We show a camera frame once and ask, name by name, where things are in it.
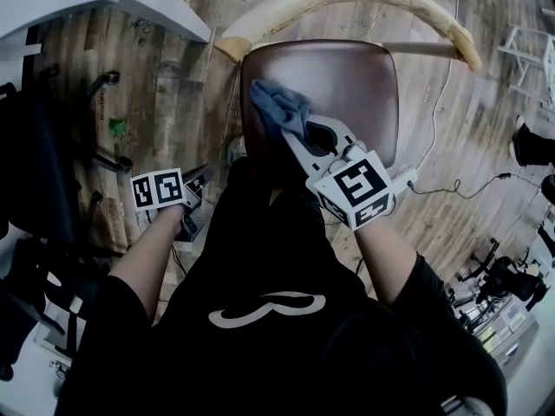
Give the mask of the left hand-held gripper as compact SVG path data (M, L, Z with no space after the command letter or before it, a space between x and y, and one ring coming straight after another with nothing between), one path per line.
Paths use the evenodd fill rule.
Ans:
M204 185L213 169L204 164L188 172L179 168L147 172L130 179L134 210L153 211L172 205L183 208L178 241L193 241L204 227L201 204Z

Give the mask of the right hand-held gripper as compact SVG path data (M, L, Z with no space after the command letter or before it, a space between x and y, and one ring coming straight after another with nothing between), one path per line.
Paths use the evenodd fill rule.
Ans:
M319 205L352 231L383 215L394 193L378 154L339 120L310 118L305 126L303 138L286 129L281 133Z

